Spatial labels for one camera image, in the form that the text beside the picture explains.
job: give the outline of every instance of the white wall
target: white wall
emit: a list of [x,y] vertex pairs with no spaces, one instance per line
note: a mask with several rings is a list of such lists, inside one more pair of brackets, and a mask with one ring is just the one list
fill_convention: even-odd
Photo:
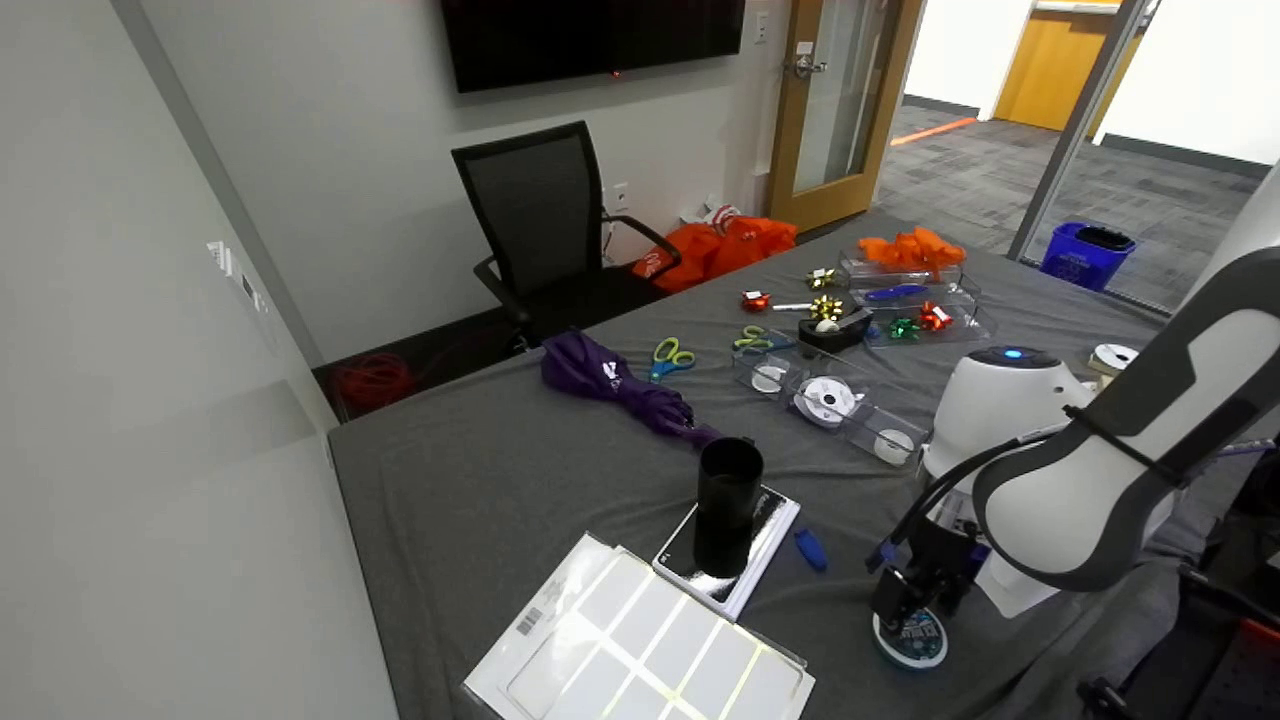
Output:
[[0,156],[0,714],[397,714],[301,350],[106,0],[0,2]]
[[737,58],[456,94],[435,0],[140,0],[321,359],[491,306],[446,146],[584,115],[605,185],[667,229],[753,199],[788,0],[749,2]]
[[1033,0],[929,0],[909,94],[968,104],[989,118],[1027,14]]
[[1275,41],[1275,0],[1165,0],[1099,134],[1275,162]]

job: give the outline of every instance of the black cup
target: black cup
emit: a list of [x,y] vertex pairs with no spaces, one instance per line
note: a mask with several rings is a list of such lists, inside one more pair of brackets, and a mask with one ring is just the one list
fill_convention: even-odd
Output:
[[740,577],[753,551],[764,454],[718,436],[698,454],[692,560],[706,577]]

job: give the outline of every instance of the chair armrest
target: chair armrest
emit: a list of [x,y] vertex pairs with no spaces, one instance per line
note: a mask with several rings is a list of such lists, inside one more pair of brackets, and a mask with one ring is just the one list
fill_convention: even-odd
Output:
[[472,266],[480,277],[480,285],[504,302],[504,312],[517,316],[517,325],[523,326],[530,320],[530,312],[506,290],[506,285],[494,277],[494,260],[480,260]]
[[667,253],[667,264],[659,273],[650,273],[648,278],[659,278],[667,266],[674,266],[683,255],[674,244],[667,244],[656,229],[641,225],[634,216],[605,216],[605,225],[626,225],[633,233],[641,233],[648,244]]

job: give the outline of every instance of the chair backrest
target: chair backrest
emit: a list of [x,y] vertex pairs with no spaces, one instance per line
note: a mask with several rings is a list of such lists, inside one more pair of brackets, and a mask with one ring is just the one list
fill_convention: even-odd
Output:
[[510,290],[601,266],[601,169],[586,125],[451,150]]

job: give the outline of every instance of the gray tablecloth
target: gray tablecloth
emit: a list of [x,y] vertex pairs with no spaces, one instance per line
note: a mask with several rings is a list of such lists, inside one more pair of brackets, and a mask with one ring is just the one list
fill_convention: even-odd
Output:
[[[893,472],[733,381],[733,334],[753,320],[740,290],[808,299],[804,277],[841,264],[856,236],[899,233],[867,216],[841,236],[733,273],[586,334],[644,375],[659,334],[680,334],[695,367],[667,381],[695,418],[753,436],[764,478],[801,501],[832,571],[783,547],[745,629],[808,661],[817,697],[804,714],[1081,714],[1075,679],[1124,670],[1175,614],[1175,569],[1147,560],[1099,595],[1054,595],[1020,621],[968,592],[952,614],[952,661],[935,670],[886,663],[867,637],[877,578],[864,554],[918,491]],[[968,255],[963,287],[990,341],[1020,341],[1085,367],[1099,341],[1142,342],[1156,325],[1033,266]],[[929,426],[963,342],[867,342],[837,371]],[[405,714],[489,714],[462,677],[491,649],[557,560],[591,533],[650,554],[695,491],[695,453],[650,436],[612,403],[538,385],[538,350],[412,397],[331,433],[356,551],[377,609]],[[1221,507],[1178,501],[1165,551],[1200,551]]]

